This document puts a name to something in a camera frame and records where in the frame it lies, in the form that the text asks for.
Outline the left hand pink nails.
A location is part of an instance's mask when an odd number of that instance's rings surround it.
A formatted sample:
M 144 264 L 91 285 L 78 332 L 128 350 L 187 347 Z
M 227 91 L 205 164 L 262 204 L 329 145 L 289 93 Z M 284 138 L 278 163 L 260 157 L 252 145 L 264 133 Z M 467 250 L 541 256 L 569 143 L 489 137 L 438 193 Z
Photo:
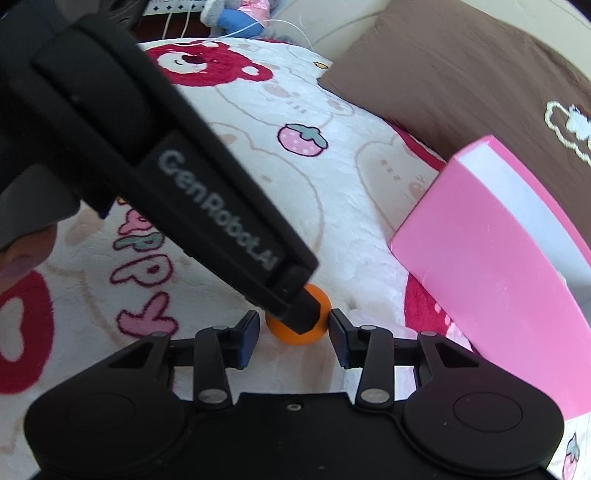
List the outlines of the left hand pink nails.
M 57 237 L 57 226 L 52 225 L 41 231 L 15 241 L 1 252 L 0 292 L 12 288 L 26 277 L 51 254 Z

